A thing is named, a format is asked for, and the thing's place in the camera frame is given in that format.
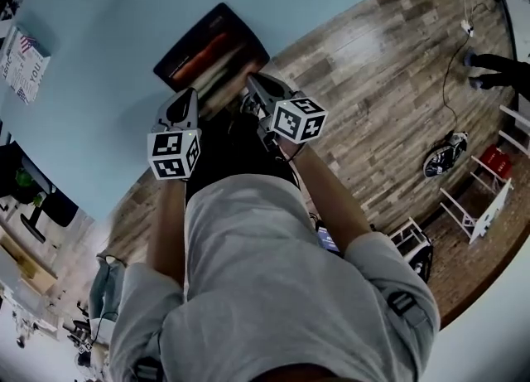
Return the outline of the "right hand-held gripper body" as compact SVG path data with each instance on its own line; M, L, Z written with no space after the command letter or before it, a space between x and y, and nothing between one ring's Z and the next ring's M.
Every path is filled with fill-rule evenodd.
M260 118L260 127L265 135L274 133L295 144L303 144L318 138L323 130L328 111L315 99L301 91L292 90L286 83L268 75L267 90L270 94L270 109Z

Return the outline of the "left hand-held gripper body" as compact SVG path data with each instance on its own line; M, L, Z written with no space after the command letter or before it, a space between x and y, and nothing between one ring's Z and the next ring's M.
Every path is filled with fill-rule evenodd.
M198 93L193 88L174 94L159 109L147 135L147 158L159 180L188 179L200 155Z

